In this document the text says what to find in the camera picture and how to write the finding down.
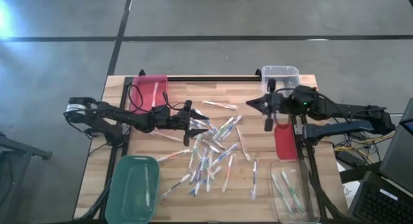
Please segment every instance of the wooden table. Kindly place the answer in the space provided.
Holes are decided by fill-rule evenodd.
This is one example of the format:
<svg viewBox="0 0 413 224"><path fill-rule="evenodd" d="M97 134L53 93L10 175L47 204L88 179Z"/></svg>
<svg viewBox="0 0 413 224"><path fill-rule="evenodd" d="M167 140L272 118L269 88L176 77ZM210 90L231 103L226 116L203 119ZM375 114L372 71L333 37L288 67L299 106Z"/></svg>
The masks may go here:
<svg viewBox="0 0 413 224"><path fill-rule="evenodd" d="M124 79L124 76L109 76L102 100L118 106ZM300 80L303 85L317 87L314 75L300 76ZM188 191L194 185L184 183L158 203L152 221L277 221L268 176L271 162L275 162L275 166L280 163L276 154L274 135L272 132L264 132L263 116L245 105L245 101L262 96L261 83L258 81L169 81L168 96L171 104L186 99L192 100L194 106L208 116L213 125L218 128L232 116L243 116L239 127L249 154L253 159L258 158L257 199L250 201L252 163L247 162L242 151L237 150L237 160L233 164L227 191L224 194L221 192L221 186L225 178L227 160L220 165L223 170L213 182L210 193L206 193L203 187L198 197L194 198L188 195ZM238 109L227 110L205 105L202 104L204 100L235 104ZM184 148L180 142L144 134L134 128L132 130L128 149L130 155L160 158ZM160 132L179 138L183 135L182 131L160 130ZM94 138L90 150L104 142L104 138ZM229 147L238 142L238 136L233 132L225 139L223 145ZM110 147L103 147L89 157L75 217L84 214L102 191L109 155ZM188 173L189 157L190 154L177 156L159 164L161 168L159 195ZM316 146L316 161L321 186L337 208L345 213L347 204L334 153L329 144L320 143Z"/></svg>

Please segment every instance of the green plastic tray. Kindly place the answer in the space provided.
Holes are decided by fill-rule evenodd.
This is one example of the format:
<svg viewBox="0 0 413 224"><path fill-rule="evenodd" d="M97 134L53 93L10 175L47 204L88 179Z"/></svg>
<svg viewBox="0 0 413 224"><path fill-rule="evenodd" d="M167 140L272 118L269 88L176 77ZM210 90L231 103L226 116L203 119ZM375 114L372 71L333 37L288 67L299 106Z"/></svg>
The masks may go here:
<svg viewBox="0 0 413 224"><path fill-rule="evenodd" d="M105 212L107 222L148 223L155 212L158 184L159 165L156 159L147 156L122 157L116 165L110 187Z"/></svg>

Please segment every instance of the computer monitor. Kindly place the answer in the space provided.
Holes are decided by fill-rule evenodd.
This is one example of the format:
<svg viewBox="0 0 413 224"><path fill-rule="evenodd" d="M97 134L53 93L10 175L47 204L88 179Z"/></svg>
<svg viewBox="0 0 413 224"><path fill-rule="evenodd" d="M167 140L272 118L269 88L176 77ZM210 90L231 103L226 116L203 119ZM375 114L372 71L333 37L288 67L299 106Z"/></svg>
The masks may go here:
<svg viewBox="0 0 413 224"><path fill-rule="evenodd" d="M388 146L379 171L403 189L413 193L413 98L407 104L400 126Z"/></svg>

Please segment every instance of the red cloth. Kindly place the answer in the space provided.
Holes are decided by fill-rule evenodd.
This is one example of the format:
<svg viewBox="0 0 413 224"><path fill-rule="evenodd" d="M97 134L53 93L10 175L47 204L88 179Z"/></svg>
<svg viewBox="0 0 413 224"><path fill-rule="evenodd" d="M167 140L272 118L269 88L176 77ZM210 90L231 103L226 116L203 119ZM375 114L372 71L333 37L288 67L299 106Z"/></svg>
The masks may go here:
<svg viewBox="0 0 413 224"><path fill-rule="evenodd" d="M298 159L296 140L294 139L294 129L291 124L285 128L276 126L274 128L274 137L276 139L276 151L279 159L293 160Z"/></svg>
<svg viewBox="0 0 413 224"><path fill-rule="evenodd" d="M156 76L137 76L134 78L133 84L136 85L142 93L143 98L143 110L150 110L152 108L152 100L154 96L155 83L158 82L156 95L155 95L155 106L165 105L166 101L163 98L163 91L168 92L168 78L166 75L156 75ZM137 89L132 87L132 101L136 106L141 106L141 97ZM129 110L135 110L135 106L130 105ZM136 114L141 114L143 111L137 110Z"/></svg>

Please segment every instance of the concrete floor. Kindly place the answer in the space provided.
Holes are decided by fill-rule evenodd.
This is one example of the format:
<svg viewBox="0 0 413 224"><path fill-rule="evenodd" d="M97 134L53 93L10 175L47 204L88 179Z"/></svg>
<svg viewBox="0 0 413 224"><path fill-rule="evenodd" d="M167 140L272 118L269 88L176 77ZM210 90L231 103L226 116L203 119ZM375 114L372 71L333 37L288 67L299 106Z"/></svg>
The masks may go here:
<svg viewBox="0 0 413 224"><path fill-rule="evenodd" d="M0 0L0 39L116 36L125 1ZM125 35L413 34L412 14L408 0L134 0ZM0 43L0 131L54 152L30 164L14 223L71 219L89 140L62 113L70 96L101 97L113 49L114 42ZM115 74L291 65L315 74L334 101L403 112L413 96L412 52L413 40L123 43Z"/></svg>

